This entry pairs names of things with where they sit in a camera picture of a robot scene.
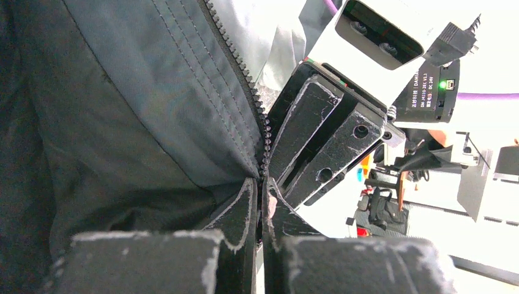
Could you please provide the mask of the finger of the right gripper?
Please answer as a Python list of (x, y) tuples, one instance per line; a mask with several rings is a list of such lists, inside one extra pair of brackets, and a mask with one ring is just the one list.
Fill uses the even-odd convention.
[(344, 82), (324, 75), (293, 76), (282, 92), (289, 102), (278, 128), (269, 161), (269, 176), (277, 183), (291, 183), (314, 158), (313, 137), (337, 108)]
[(284, 195), (286, 202), (298, 207), (343, 171), (382, 136), (384, 118), (354, 110), (294, 180)]

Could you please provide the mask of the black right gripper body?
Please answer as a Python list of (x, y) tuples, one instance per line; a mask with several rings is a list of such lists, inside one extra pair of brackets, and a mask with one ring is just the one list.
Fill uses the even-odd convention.
[[(375, 141), (374, 144), (368, 147), (357, 159), (355, 159), (351, 164), (349, 164), (343, 171), (341, 171), (335, 177), (333, 177), (329, 182), (331, 182), (339, 174), (346, 173), (353, 169), (357, 164), (361, 162), (362, 159), (364, 159), (367, 155), (369, 155), (381, 144), (386, 144), (390, 147), (402, 147), (404, 145), (406, 140), (405, 134), (400, 129), (395, 127), (392, 121), (390, 120), (390, 117), (394, 114), (394, 111), (388, 107), (383, 106), (381, 102), (378, 102), (377, 100), (368, 97), (367, 94), (363, 92), (359, 87), (347, 85), (345, 82), (345, 78), (339, 75), (330, 66), (320, 65), (313, 61), (304, 61), (296, 67), (290, 78), (293, 76), (299, 77), (302, 75), (324, 75), (325, 77), (329, 77), (334, 80), (340, 80), (344, 82), (344, 95), (341, 102), (339, 103), (337, 108), (331, 113), (331, 115), (325, 120), (324, 124), (319, 129), (318, 133), (313, 137), (313, 140), (315, 141), (318, 147), (315, 155), (354, 110), (370, 110), (380, 116), (385, 116), (382, 136), (377, 141)], [(269, 112), (270, 128), (272, 134), (272, 146), (269, 153), (269, 158), (267, 160), (268, 174), (272, 147), (277, 136), (278, 128), (282, 123), (282, 119), (286, 114), (289, 105), (289, 102), (286, 102), (284, 98), (282, 98), (282, 92), (283, 90), (281, 91), (279, 97), (274, 102)], [(291, 183), (277, 183), (275, 181), (284, 199), (285, 193), (293, 185), (294, 180), (292, 180)]]

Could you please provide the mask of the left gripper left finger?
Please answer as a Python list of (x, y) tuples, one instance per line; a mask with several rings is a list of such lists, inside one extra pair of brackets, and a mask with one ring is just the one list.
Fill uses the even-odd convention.
[(258, 188), (246, 179), (201, 230), (73, 237), (45, 293), (254, 293)]

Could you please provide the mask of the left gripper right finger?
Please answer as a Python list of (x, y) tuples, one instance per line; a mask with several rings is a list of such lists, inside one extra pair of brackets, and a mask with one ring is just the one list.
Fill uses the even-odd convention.
[(263, 182), (266, 293), (456, 293), (454, 265), (415, 238), (328, 238)]

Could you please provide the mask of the grey gradient hooded jacket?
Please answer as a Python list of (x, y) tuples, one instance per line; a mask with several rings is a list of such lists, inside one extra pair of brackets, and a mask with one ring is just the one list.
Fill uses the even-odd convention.
[(1, 292), (52, 288), (72, 237), (204, 227), (263, 182), (319, 1), (2, 1)]

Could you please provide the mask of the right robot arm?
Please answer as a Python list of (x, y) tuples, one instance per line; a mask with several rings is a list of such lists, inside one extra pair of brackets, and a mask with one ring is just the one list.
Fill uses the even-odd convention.
[(265, 180), (296, 208), (381, 145), (402, 146), (398, 123), (449, 122), (459, 68), (424, 64), (385, 105), (330, 64), (304, 59), (269, 113)]

